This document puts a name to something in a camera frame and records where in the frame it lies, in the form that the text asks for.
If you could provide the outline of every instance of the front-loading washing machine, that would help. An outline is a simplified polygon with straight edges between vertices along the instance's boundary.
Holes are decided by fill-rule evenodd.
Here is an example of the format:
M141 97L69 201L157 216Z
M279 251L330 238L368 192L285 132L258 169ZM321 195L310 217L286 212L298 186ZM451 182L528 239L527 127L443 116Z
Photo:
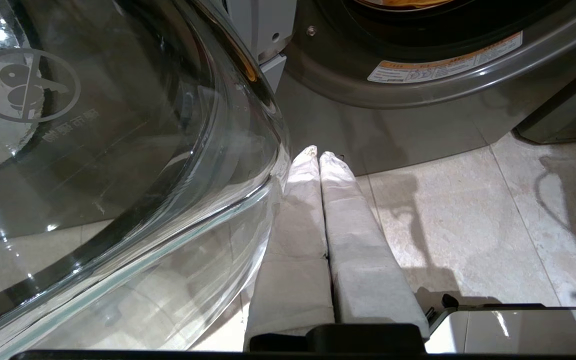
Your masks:
M575 0L375 3L297 3L276 92L293 150L317 144L356 175L448 157L576 78Z

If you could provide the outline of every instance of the washing machine drum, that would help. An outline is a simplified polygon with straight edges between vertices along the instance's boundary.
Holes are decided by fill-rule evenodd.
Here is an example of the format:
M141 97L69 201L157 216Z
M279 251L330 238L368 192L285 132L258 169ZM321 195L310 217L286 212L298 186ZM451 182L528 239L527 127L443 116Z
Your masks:
M565 1L412 3L416 6L406 9L366 6L353 0L316 2L330 26L364 51L393 61L432 62L466 55L505 39L556 11Z
M271 92L209 5L0 1L0 333L25 317L0 350L74 299L64 292L181 244L276 175L282 126ZM224 249L202 246L212 258ZM184 341L230 299L205 287L239 281L253 253L193 283L212 300L187 313L203 325ZM197 297L188 299L180 306Z

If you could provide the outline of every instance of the washing machine door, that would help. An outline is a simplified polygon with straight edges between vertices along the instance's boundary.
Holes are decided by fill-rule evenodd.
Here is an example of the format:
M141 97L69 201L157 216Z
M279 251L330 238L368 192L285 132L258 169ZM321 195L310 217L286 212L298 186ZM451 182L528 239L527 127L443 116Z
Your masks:
M263 255L285 145L211 2L0 0L0 358L189 347Z

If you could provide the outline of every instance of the warning label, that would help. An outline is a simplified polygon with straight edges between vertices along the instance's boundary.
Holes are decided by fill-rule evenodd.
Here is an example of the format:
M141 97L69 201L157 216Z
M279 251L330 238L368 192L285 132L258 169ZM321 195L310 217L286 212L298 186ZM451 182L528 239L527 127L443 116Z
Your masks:
M384 60L372 71L368 80L386 84L409 84L429 82L463 73L519 48L522 45L523 35L523 31L517 32L509 38L470 54L430 63L396 63Z

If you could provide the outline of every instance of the beige floor tile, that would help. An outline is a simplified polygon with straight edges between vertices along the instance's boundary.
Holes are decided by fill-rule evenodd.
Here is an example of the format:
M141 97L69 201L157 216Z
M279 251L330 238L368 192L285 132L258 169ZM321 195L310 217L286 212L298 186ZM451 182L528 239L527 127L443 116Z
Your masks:
M369 176L386 239L424 310L559 305L489 148Z
M576 306L576 144L492 146L563 306Z

